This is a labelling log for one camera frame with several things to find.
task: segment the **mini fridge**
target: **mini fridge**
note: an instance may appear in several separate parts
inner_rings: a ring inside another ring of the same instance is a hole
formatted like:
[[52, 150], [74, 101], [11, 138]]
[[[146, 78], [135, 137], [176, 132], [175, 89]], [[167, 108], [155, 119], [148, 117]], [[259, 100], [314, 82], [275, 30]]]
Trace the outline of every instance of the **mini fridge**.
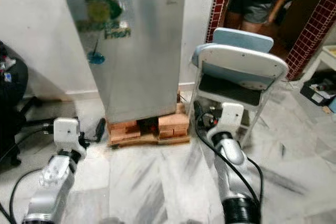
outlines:
[[109, 122], [173, 113], [184, 0], [66, 0]]

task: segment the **wooden pallet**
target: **wooden pallet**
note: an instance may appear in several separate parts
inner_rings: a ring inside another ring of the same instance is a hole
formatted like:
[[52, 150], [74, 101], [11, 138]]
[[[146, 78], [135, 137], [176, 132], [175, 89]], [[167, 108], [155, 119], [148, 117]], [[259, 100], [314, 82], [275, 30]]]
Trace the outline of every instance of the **wooden pallet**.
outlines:
[[133, 145], [171, 145], [190, 141], [189, 118], [182, 103], [176, 113], [148, 120], [108, 123], [109, 145], [118, 148]]

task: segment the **blue sticker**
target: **blue sticker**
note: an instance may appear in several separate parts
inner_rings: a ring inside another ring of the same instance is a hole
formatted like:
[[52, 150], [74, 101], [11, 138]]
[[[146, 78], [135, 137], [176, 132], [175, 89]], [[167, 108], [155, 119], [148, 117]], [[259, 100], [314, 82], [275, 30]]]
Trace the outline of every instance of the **blue sticker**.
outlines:
[[11, 73], [4, 73], [4, 75], [5, 75], [5, 82], [12, 82]]
[[91, 64], [102, 64], [105, 61], [105, 57], [99, 52], [89, 52], [87, 55], [88, 61]]

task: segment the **baseboard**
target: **baseboard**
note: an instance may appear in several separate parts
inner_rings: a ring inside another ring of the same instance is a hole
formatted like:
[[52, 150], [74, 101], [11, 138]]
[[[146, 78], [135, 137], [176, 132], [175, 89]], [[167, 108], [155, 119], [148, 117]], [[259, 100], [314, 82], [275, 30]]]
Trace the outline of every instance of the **baseboard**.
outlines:
[[195, 82], [182, 82], [179, 83], [178, 88], [183, 91], [193, 91]]
[[[181, 91], [192, 91], [194, 89], [194, 82], [182, 82], [179, 83], [178, 88]], [[33, 94], [25, 94], [24, 99], [29, 99], [33, 97]], [[85, 99], [98, 99], [98, 90], [74, 90], [67, 91], [62, 94], [39, 94], [37, 95], [43, 100], [62, 100], [62, 101], [74, 101], [74, 100], [85, 100]]]
[[[29, 99], [33, 97], [33, 94], [25, 94], [23, 99]], [[74, 100], [85, 100], [85, 99], [98, 99], [98, 90], [75, 90], [67, 91], [62, 94], [39, 94], [37, 95], [42, 100], [61, 100], [61, 101], [74, 101]]]

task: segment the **white wall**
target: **white wall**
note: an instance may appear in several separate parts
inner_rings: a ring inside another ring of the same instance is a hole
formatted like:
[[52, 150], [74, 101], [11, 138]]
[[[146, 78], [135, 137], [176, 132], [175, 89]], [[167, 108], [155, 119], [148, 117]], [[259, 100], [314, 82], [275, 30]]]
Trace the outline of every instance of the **white wall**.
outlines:
[[[185, 0], [180, 82], [194, 81], [188, 61], [205, 40], [212, 0]], [[29, 67], [27, 93], [66, 98], [96, 90], [65, 0], [0, 0], [0, 40]]]

